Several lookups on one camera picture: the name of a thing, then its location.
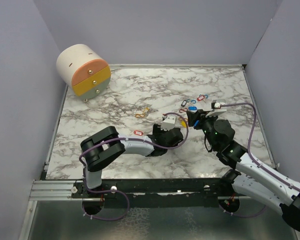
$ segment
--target gray floor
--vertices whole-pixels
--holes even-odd
[[[244,199],[239,212],[249,215],[263,206]],[[107,209],[103,217],[119,215]],[[296,240],[279,215],[267,210],[255,218],[237,218],[219,208],[133,208],[120,221],[83,217],[81,202],[38,202],[31,240]]]

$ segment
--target white connector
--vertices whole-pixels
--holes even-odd
[[[161,130],[169,131],[176,125],[176,116],[168,115],[161,124]]]

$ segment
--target marble table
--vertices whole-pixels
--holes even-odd
[[[94,133],[115,126],[120,134],[134,136],[134,130],[150,134],[153,124],[162,121],[163,113],[178,112],[183,100],[196,99],[199,94],[208,94],[209,98],[194,104],[198,109],[209,108],[216,99],[225,99],[227,103],[252,102],[241,67],[117,67],[112,69],[107,89],[88,102],[82,102],[68,89],[46,179],[80,179],[80,143]],[[135,114],[146,107],[150,108],[148,116],[136,118]],[[235,140],[247,146],[252,110],[248,106],[231,107],[221,119],[230,121],[236,132]],[[179,121],[177,126],[185,135],[186,129]],[[261,161],[272,164],[259,123],[251,150]],[[219,178],[228,169],[215,153],[207,152],[203,132],[191,128],[180,148],[158,157],[121,155],[103,170],[102,178]]]

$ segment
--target cable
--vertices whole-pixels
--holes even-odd
[[[99,143],[99,144],[97,144],[97,145],[95,145],[95,146],[93,146],[93,147],[90,147],[89,149],[87,149],[86,151],[84,151],[84,152],[79,156],[79,161],[80,161],[80,162],[83,164],[83,166],[84,166],[84,168],[83,168],[83,184],[84,184],[84,186],[85,186],[85,188],[86,188],[86,190],[87,190],[88,192],[94,193],[94,194],[104,194],[104,193],[113,193],[113,192],[119,193],[119,194],[122,194],[122,195],[124,196],[124,198],[126,199],[126,202],[127,202],[127,207],[126,207],[125,212],[124,212],[121,216],[118,216],[118,217],[115,217],[115,218],[104,218],[104,217],[99,217],[99,216],[95,216],[95,215],[89,215],[89,214],[87,214],[87,213],[85,212],[85,209],[84,209],[84,207],[83,207],[83,205],[82,205],[82,209],[83,209],[83,212],[84,212],[84,216],[88,216],[88,217],[90,217],[91,219],[98,219],[98,220],[103,220],[103,221],[116,221],[116,220],[120,220],[120,219],[122,219],[122,218],[128,213],[128,211],[129,211],[129,209],[130,209],[130,201],[129,201],[128,196],[127,196],[124,192],[119,191],[119,190],[102,190],[102,191],[94,191],[94,190],[89,189],[88,186],[87,186],[87,182],[86,182],[86,171],[85,171],[85,169],[86,169],[86,167],[87,167],[87,164],[83,161],[82,158],[83,158],[87,153],[89,153],[91,150],[93,150],[93,149],[99,148],[100,146],[105,145],[105,144],[109,144],[109,143],[112,143],[112,142],[115,142],[115,141],[121,141],[121,140],[123,140],[123,141],[127,141],[127,140],[128,140],[128,141],[145,142],[145,143],[150,144],[150,145],[152,145],[152,146],[155,146],[155,147],[157,147],[157,148],[167,149],[167,150],[168,150],[168,149],[176,149],[176,148],[181,147],[181,145],[183,145],[183,144],[185,143],[185,141],[187,140],[188,135],[189,135],[189,126],[188,126],[188,124],[187,124],[187,122],[186,122],[186,119],[185,119],[183,116],[181,116],[180,114],[175,113],[175,112],[168,112],[168,113],[165,113],[165,114],[163,114],[163,115],[164,115],[164,116],[165,116],[165,115],[176,115],[176,116],[180,117],[180,118],[184,121],[184,123],[185,123],[185,126],[186,126],[186,134],[185,134],[185,137],[184,137],[183,141],[180,142],[177,146],[172,146],[172,147],[161,146],[161,145],[158,145],[158,144],[156,144],[156,143],[153,143],[152,141],[147,141],[147,140],[144,140],[144,139],[142,139],[142,138],[134,138],[134,137],[128,137],[128,138],[126,138],[126,137],[117,137],[117,138],[113,138],[113,139],[109,139],[109,140],[103,141],[103,142],[101,142],[101,143]]]
[[[235,216],[237,218],[242,218],[242,219],[250,219],[250,218],[255,218],[255,217],[263,214],[266,211],[267,206],[264,205],[264,207],[259,212],[255,213],[255,214],[252,214],[252,215],[248,215],[248,216],[243,216],[243,215],[240,215],[240,214],[235,214],[233,212],[229,212],[229,211],[225,210],[220,204],[219,204],[219,208],[221,208],[224,213],[229,214],[231,216]]]
[[[247,146],[247,150],[248,150],[248,155],[251,158],[251,160],[258,166],[260,167],[262,170],[264,170],[266,173],[270,174],[272,177],[274,177],[275,179],[279,180],[281,183],[287,185],[290,188],[293,188],[294,190],[297,190],[298,192],[300,192],[300,189],[294,185],[290,185],[289,182],[287,182],[286,180],[282,179],[281,177],[277,176],[276,174],[274,174],[272,171],[268,170],[267,168],[265,168],[261,163],[259,163],[254,156],[251,153],[251,141],[252,141],[252,135],[256,126],[256,122],[257,122],[257,111],[256,108],[253,104],[249,103],[249,102],[240,102],[240,103],[231,103],[231,104],[223,104],[221,105],[221,107],[234,107],[234,106],[239,106],[239,105],[249,105],[250,107],[253,108],[253,124],[252,124],[252,128],[251,128],[251,132],[249,135],[249,139],[248,139],[248,146]]]

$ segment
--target metal frame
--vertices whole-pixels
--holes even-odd
[[[248,86],[252,102],[256,106],[257,117],[259,119],[260,128],[261,128],[264,140],[265,140],[267,150],[269,152],[270,160],[273,164],[275,164],[275,162],[273,160],[271,149],[269,147],[269,144],[268,144],[268,141],[267,141],[267,138],[265,135],[261,115],[260,115],[258,107],[256,105],[256,101],[255,101],[254,95],[251,91],[249,82],[247,80],[245,69],[243,68],[243,66],[241,64],[234,64],[234,65],[228,65],[228,64],[227,65],[222,65],[222,64],[221,65],[209,65],[209,64],[208,65],[207,64],[205,64],[205,65],[202,65],[202,64],[113,64],[113,65],[110,65],[110,67],[112,69],[118,69],[118,68],[122,68],[122,67],[126,67],[126,68],[167,68],[167,69],[168,68],[206,68],[206,69],[207,68],[238,68],[238,69],[241,69],[243,72],[246,84]],[[53,134],[52,134],[49,150],[48,150],[46,160],[45,160],[45,166],[44,166],[45,171],[48,170],[52,150],[54,147],[55,138],[56,138],[57,131],[58,131],[60,117],[61,117],[63,107],[65,104],[65,100],[66,100],[67,91],[68,91],[68,86],[65,87],[64,92],[63,92],[61,105],[59,108],[57,120],[56,120],[54,129],[53,129]],[[100,198],[77,198],[77,199],[71,198],[71,195],[72,195],[71,189],[72,189],[74,183],[76,183],[76,182],[80,183],[82,181],[81,180],[38,180],[38,181],[33,182],[32,189],[31,189],[30,196],[29,196],[29,202],[27,205],[24,221],[23,221],[20,236],[19,236],[19,240],[26,240],[29,238],[31,226],[32,226],[32,222],[34,220],[38,201],[100,201],[101,200]],[[295,232],[296,232],[297,239],[300,240],[300,232],[297,232],[297,231],[295,231]]]

